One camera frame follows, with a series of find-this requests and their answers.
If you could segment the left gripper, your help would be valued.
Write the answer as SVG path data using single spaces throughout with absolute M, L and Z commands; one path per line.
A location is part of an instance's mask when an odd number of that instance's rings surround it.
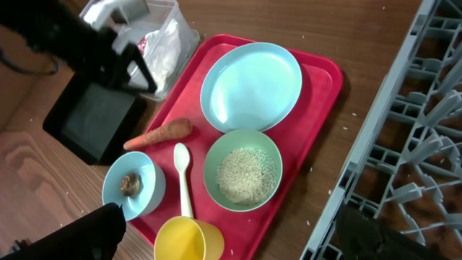
M 138 47 L 126 44 L 122 53 L 113 49 L 118 33 L 110 27 L 96 31 L 88 27 L 78 47 L 78 64 L 75 72 L 83 74 L 89 80 L 107 88 L 120 88 L 132 93 L 155 93 L 157 85 L 149 71 Z M 147 82 L 145 89 L 141 85 L 131 84 L 128 67 L 134 62 Z

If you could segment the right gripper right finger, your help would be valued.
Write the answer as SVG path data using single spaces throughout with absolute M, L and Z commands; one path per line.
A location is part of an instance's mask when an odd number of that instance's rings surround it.
M 339 208 L 335 233 L 345 260 L 446 260 L 349 206 Z

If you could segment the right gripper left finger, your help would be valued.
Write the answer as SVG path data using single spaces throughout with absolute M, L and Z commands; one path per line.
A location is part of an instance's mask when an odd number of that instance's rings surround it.
M 108 260 L 126 232 L 123 207 L 111 202 L 46 237 L 16 240 L 8 260 Z

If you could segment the brown mushroom piece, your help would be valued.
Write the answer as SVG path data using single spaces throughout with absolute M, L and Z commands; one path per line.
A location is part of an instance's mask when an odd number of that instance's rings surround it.
M 141 176 L 138 173 L 128 173 L 121 179 L 120 190 L 125 197 L 137 196 L 141 189 Z

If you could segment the light blue bowl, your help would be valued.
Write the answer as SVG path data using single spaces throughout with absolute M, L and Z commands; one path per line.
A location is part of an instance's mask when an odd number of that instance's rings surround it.
M 123 179 L 136 174 L 139 188 L 133 196 L 124 196 Z M 120 156 L 109 168 L 103 181 L 103 204 L 115 203 L 122 207 L 126 221 L 153 212 L 164 198 L 166 178 L 160 166 L 143 152 L 128 152 Z

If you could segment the yellow plastic cup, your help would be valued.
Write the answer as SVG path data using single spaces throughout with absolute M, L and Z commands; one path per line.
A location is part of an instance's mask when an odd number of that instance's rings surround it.
M 168 220 L 154 242 L 155 260 L 217 260 L 225 249 L 221 231 L 208 222 L 177 216 Z

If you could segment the orange carrot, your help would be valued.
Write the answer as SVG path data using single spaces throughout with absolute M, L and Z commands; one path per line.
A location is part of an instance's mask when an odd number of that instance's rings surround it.
M 132 151 L 160 142 L 182 139 L 192 131 L 192 123 L 187 118 L 177 118 L 170 123 L 128 140 L 123 144 L 123 148 Z

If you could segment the green bowl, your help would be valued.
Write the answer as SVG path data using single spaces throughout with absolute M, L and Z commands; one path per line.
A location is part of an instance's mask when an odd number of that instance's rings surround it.
M 217 185 L 217 166 L 228 153 L 242 147 L 255 147 L 263 150 L 276 165 L 276 186 L 272 194 L 266 200 L 249 206 L 231 202 L 220 192 Z M 204 183 L 207 192 L 216 204 L 231 212 L 250 212 L 262 207 L 275 195 L 282 182 L 282 176 L 282 156 L 278 147 L 268 136 L 255 130 L 239 129 L 223 135 L 212 145 L 204 161 Z

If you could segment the white rice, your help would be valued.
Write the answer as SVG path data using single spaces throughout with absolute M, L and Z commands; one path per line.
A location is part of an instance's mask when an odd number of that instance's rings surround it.
M 259 148 L 234 149 L 217 166 L 217 185 L 220 192 L 235 204 L 260 203 L 275 189 L 275 162 Z

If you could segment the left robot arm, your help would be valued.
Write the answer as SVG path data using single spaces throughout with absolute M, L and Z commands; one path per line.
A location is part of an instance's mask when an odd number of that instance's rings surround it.
M 134 62 L 147 81 L 147 88 L 138 91 L 157 90 L 137 45 L 128 43 L 122 53 L 116 53 L 115 30 L 94 30 L 59 1 L 2 1 L 1 25 L 21 35 L 34 52 L 65 61 L 87 83 L 133 91 L 135 86 L 129 83 L 127 68 Z

